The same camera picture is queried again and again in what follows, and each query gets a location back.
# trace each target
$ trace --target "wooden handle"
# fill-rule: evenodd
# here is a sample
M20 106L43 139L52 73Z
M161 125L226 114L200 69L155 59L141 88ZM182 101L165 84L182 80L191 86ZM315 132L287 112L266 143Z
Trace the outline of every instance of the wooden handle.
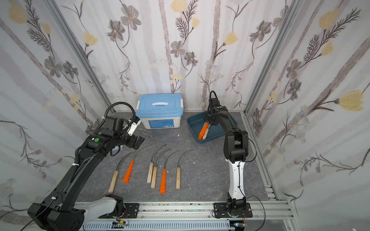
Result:
M153 166L154 166L154 163L153 162L150 162L148 179L147 179L147 183L148 184L150 184L150 182L152 182Z
M152 184L150 185L150 188L155 188L156 179L157 179L157 167L154 167L153 176L152 176Z
M128 179L130 178L131 170L132 170L133 165L134 165L134 161L132 160L130 166L127 169L125 177L123 178L123 181L122 181L123 183L128 183Z
M160 193L166 193L166 169L163 169Z
M115 182L117 180L117 176L118 176L118 171L114 171L111 186L109 187L108 193L113 193Z
M180 189L180 168L177 168L176 189Z
M201 140L202 138L203 138L203 136L204 136L204 133L206 132L206 130L207 130L207 128L208 128L208 124L209 123L205 123L204 124L204 126L203 126L203 128L202 128L202 130L201 130L201 132L199 132L199 136L198 136L198 139L199 140Z

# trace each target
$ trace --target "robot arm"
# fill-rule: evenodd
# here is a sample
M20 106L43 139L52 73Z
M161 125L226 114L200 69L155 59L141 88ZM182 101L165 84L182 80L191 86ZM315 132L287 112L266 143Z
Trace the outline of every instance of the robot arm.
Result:
M132 122L124 128L124 119L107 116L98 129L102 127L101 134L90 135L85 142L76 150L75 163L55 187L55 189L43 200L42 203L33 203L28 209L29 216L36 224L50 231L79 230L86 222L104 214L119 216L124 211L122 197L107 195L98 201L94 201L79 208L74 208L76 199L86 181L98 166L98 164L115 147L126 145L135 150L139 149L144 138L132 135L140 124L140 119L133 111Z
M248 155L248 133L236 126L228 109L220 105L214 91L209 94L209 105L204 120L211 125L220 124L225 132L223 154L230 168L227 206L229 214L239 215L246 208L243 169L245 158Z

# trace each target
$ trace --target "plastic storage box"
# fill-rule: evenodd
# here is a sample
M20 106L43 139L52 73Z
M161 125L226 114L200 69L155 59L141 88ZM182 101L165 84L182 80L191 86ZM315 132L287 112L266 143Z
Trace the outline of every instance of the plastic storage box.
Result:
M217 126L211 126L209 127L209 132L207 134L207 138L205 140L198 139L199 132L201 132L203 125L204 125L204 116L206 115L206 112L202 112L199 114L196 114L194 116L190 116L188 118L188 126L190 129L191 134L194 136L195 140L198 143L206 143L208 141L217 139L218 137L224 136L225 132L223 131L221 124L218 124ZM234 120L232 116L230 116L231 119L234 121L236 125L238 123Z
M178 128L184 113L182 95L147 94L140 96L136 116L145 129Z

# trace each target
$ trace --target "sickle with wooden handle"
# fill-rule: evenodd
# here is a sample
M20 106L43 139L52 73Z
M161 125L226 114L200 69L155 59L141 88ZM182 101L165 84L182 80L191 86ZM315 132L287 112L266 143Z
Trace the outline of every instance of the sickle with wooden handle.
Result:
M160 193L166 193L166 164L167 164L167 161L168 159L173 155L175 154L176 152L178 152L180 150L177 150L177 151L174 151L173 153L171 153L170 155L167 156L165 162L164 162L164 165L163 165L163 173L162 173L162 180L161 180L161 189L160 189Z
M170 151L171 149L166 149L164 150L161 154L159 154L159 156L157 157L157 162L154 164L154 169L153 169L153 176L152 176L152 184L150 185L150 188L155 188L155 181L157 180L157 166L158 166L158 162L159 162L159 159L161 158L161 156L163 156L163 154L167 151Z
M182 159L184 158L184 156L185 156L186 154L188 154L189 152L191 152L192 150L193 150L193 149L190 149L190 150L185 151L185 152L180 156L179 162L177 163L176 189L180 189L180 172L181 172L180 165L181 165L181 161L182 161Z
M152 182L152 174L153 174L153 165L154 165L154 157L155 155L157 154L157 152L163 148L164 146L166 145L162 145L160 146L159 148L157 148L154 152L153 152L153 155L152 155L152 159L150 161L150 165L149 165L149 172L148 172L148 179L147 179L147 183L150 184Z
M130 153L127 153L126 155L124 155L122 157L122 159L118 162L118 165L117 165L117 168L116 170L114 171L114 174L113 174L113 178L112 178L112 181L111 181L111 186L109 187L109 190L108 190L108 193L113 193L114 191L114 187L115 187L115 182L117 181L117 176L118 176L118 169L120 168L122 162L129 156L131 155L132 153L135 153L135 151L133 152L130 152Z
M151 145L147 145L145 147L143 147L142 149L140 149L137 153L134 154L134 157L132 158L132 161L130 163L130 166L128 167L127 171L126 171L126 174L125 174L125 177L123 178L122 182L123 183L128 183L128 179L130 178L130 175L131 175L131 171L132 171L132 166L134 165L134 160L136 158L136 156L139 154L139 152L141 150L143 150L144 148L148 147L148 146L151 146Z

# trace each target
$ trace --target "blue lid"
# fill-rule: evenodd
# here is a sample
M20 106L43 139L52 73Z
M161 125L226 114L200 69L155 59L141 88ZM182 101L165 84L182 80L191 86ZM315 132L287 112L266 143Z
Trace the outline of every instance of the blue lid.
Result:
M178 117L184 112L182 95L179 93L146 94L140 96L139 100L139 109L136 110L139 118Z

